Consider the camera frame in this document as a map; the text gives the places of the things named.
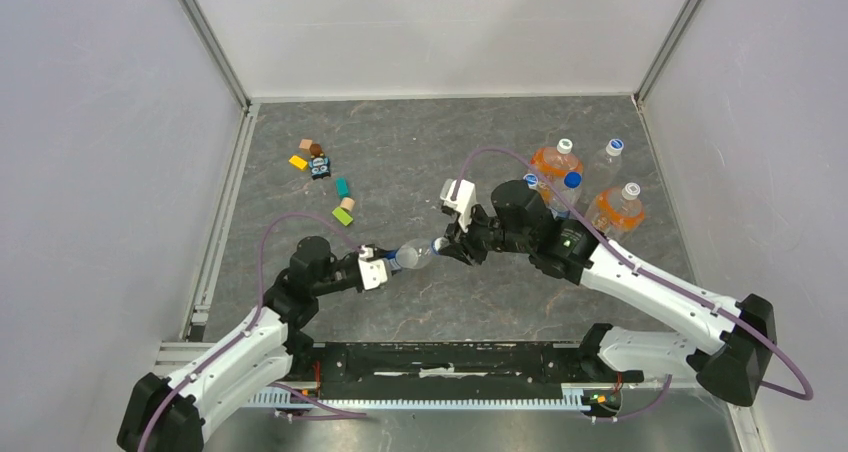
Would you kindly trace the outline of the blue label bottle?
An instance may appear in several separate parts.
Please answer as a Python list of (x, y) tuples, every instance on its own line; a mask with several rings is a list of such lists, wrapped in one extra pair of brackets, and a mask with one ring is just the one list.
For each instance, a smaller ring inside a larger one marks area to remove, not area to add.
[(436, 256), (431, 251), (434, 239), (412, 239), (387, 256), (390, 270), (418, 270), (429, 265)]

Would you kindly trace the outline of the white green bottle cap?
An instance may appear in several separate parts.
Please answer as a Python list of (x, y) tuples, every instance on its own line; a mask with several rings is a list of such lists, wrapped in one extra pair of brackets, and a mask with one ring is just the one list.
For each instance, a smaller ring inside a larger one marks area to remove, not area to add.
[(441, 255), (442, 250), (449, 245), (449, 240), (445, 237), (438, 237), (431, 243), (431, 251), (434, 255)]

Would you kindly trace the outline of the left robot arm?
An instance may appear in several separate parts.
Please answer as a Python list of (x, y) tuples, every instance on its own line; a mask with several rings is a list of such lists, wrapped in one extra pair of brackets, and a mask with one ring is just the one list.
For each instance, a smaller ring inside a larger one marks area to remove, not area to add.
[(117, 434), (124, 451), (201, 451), (214, 432), (261, 389), (314, 366), (303, 327), (322, 295), (363, 292), (385, 284), (394, 252), (360, 246), (336, 257), (327, 240), (301, 240), (289, 265), (241, 324), (200, 357), (165, 377), (143, 376), (133, 387)]

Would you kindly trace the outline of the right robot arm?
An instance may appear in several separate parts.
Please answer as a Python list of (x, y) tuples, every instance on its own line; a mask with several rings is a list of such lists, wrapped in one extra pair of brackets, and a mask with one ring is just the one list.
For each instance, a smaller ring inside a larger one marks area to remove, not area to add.
[(613, 240), (602, 241), (576, 219), (555, 218), (522, 180), (500, 184), (488, 215), (473, 183), (447, 180), (443, 213), (453, 218), (438, 251), (468, 265), (491, 253), (516, 253), (544, 275), (605, 293), (668, 326), (636, 332), (596, 324), (577, 354), (580, 372), (602, 380), (612, 372), (693, 378), (715, 397), (753, 405), (773, 356), (773, 305), (712, 293), (640, 260)]

